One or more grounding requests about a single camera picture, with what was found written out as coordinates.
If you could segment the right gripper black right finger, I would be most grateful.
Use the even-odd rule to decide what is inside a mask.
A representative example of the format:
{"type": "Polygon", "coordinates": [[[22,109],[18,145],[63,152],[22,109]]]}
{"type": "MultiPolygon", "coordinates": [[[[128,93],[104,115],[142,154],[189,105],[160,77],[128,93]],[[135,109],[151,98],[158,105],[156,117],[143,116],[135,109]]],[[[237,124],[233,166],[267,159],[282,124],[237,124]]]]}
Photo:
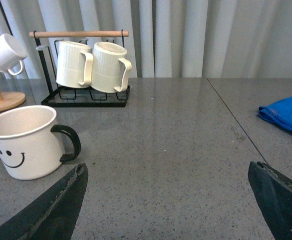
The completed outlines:
{"type": "Polygon", "coordinates": [[[250,162],[248,179],[275,239],[292,240],[292,180],[263,162],[250,162]]]}

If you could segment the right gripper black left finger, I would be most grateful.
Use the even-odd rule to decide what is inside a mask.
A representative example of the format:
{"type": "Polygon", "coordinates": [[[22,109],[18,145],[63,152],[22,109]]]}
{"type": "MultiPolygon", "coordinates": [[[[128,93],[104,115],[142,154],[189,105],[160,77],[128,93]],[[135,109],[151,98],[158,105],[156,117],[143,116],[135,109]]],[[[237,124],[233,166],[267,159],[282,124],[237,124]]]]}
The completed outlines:
{"type": "Polygon", "coordinates": [[[23,210],[0,226],[0,240],[69,240],[88,183],[80,163],[23,210]]]}

